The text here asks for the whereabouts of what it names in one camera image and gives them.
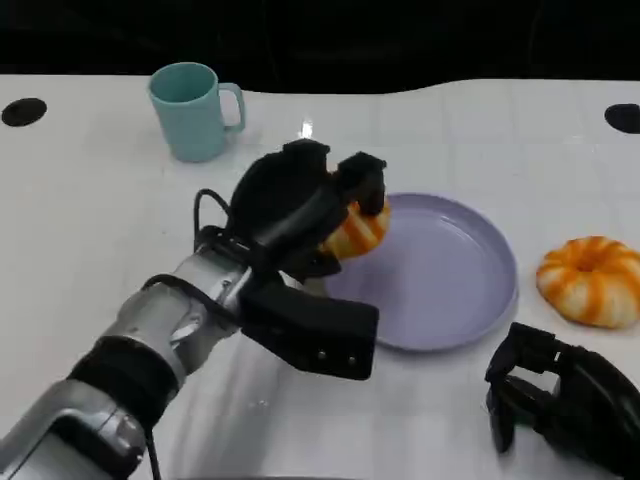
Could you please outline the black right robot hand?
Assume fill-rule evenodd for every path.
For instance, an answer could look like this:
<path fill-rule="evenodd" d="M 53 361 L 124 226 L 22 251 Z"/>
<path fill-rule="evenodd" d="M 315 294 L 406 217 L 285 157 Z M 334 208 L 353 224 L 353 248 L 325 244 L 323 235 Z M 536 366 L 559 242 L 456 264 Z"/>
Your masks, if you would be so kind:
<path fill-rule="evenodd" d="M 609 360 L 512 323 L 485 373 L 494 448 L 527 426 L 555 450 L 623 479 L 639 477 L 639 390 Z"/>

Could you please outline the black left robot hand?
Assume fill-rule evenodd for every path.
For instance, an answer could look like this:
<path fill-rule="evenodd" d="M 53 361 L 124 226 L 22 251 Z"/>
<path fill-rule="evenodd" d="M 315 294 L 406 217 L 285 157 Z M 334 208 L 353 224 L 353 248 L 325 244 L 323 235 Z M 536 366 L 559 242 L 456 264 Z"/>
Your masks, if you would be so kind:
<path fill-rule="evenodd" d="M 231 198 L 227 231 L 249 248 L 252 269 L 304 281 L 341 271 L 323 243 L 356 203 L 368 217 L 383 211 L 387 162 L 358 152 L 327 167 L 330 147 L 296 140 L 256 160 Z"/>

